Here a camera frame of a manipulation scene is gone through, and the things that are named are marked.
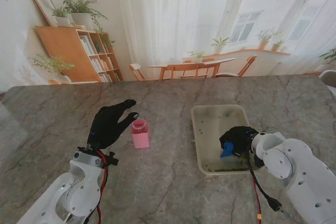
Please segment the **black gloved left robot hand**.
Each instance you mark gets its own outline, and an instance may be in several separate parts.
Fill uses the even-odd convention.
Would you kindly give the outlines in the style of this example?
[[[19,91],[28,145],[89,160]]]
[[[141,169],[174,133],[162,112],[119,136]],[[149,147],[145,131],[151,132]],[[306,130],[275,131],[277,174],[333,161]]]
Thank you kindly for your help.
[[[87,145],[93,150],[103,150],[115,143],[127,127],[139,117],[138,113],[131,112],[119,122],[123,113],[134,105],[135,100],[127,99],[112,106],[103,106],[93,119]]]

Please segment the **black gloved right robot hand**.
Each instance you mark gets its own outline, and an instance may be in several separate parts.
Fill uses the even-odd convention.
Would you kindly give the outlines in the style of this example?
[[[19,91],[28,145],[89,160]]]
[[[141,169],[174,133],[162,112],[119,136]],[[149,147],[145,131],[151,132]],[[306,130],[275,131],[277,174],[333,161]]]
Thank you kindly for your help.
[[[220,138],[222,153],[220,158],[241,157],[251,149],[252,140],[259,132],[249,126],[235,126],[225,132]]]

